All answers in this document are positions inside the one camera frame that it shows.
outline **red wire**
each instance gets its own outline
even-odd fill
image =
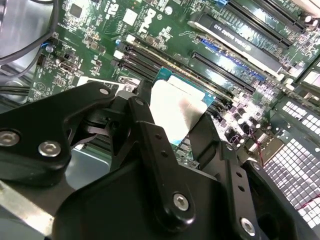
[[[318,194],[317,196],[315,196],[314,198],[311,198],[308,202],[306,202],[305,204],[303,204],[300,208],[297,209],[297,211],[304,209],[306,206],[308,206],[310,203],[312,203],[314,200],[320,198],[320,194]]]

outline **black mechanical arm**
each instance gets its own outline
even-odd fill
[[[92,82],[0,116],[0,179],[24,188],[53,188],[74,146],[111,138],[110,173],[63,202],[51,239],[318,239],[256,162],[241,165],[209,115],[189,133],[199,169],[179,165],[150,112],[151,87],[115,96]]]

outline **metal bolt head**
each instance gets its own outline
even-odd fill
[[[253,166],[255,169],[257,169],[258,171],[260,170],[260,166],[258,165],[258,163],[253,162],[253,163],[252,163],[252,166]]]
[[[229,144],[226,145],[226,148],[229,149],[230,151],[233,150],[232,146],[230,146]]]
[[[44,157],[54,158],[60,154],[61,147],[56,141],[45,141],[39,145],[38,151]]]
[[[144,105],[144,102],[143,102],[143,101],[141,101],[140,99],[136,99],[135,101],[136,101],[136,103],[137,103],[137,104],[139,104],[139,105],[141,105],[141,106],[143,106],[143,105]]]
[[[189,202],[187,198],[180,193],[173,195],[173,203],[178,209],[184,212],[189,208]]]
[[[16,145],[20,141],[20,137],[13,131],[1,131],[0,132],[0,146],[11,147]]]
[[[243,217],[240,219],[240,223],[243,230],[245,230],[247,234],[249,234],[251,237],[256,235],[255,227],[248,219]]]
[[[100,93],[104,94],[104,95],[108,95],[109,92],[107,90],[105,90],[104,88],[100,88],[99,89]]]

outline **gray cable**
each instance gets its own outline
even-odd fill
[[[9,65],[2,65],[0,67],[0,74],[4,74],[4,75],[7,75],[7,76],[10,76],[10,75],[14,75],[14,74],[18,74],[19,71],[17,71],[16,69],[14,69],[12,66],[9,66]],[[22,82],[24,82],[25,84],[27,85],[31,85],[32,84],[32,80],[27,77],[27,76],[21,76],[19,77],[19,80],[21,80]]]
[[[59,0],[53,0],[53,9],[52,9],[52,14],[51,14],[51,21],[50,21],[50,27],[47,33],[39,37],[37,40],[33,41],[30,43],[28,46],[10,54],[4,57],[0,58],[0,65],[5,65],[8,63],[11,63],[24,55],[28,54],[31,52],[33,49],[36,47],[40,46],[43,44],[45,41],[47,41],[52,34],[55,32],[55,29],[58,25],[59,21]]]
[[[18,74],[14,74],[14,75],[10,75],[10,76],[6,76],[6,75],[0,75],[0,82],[6,82],[6,81],[11,81],[12,79],[15,78],[20,78],[21,76],[25,75],[32,67],[33,65],[36,64],[38,58],[40,57],[41,53],[42,53],[43,49],[40,47],[39,51],[37,52],[37,54],[35,55],[34,59],[32,60],[32,62],[29,64],[29,66],[26,67],[25,70],[23,70],[22,72],[18,73]]]
[[[34,2],[36,4],[45,4],[45,5],[51,5],[54,3],[54,1],[50,0],[30,0],[31,2]]]

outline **chip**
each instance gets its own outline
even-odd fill
[[[72,3],[69,12],[71,15],[75,16],[76,18],[80,18],[81,13],[82,13],[82,8],[79,7],[78,5]]]

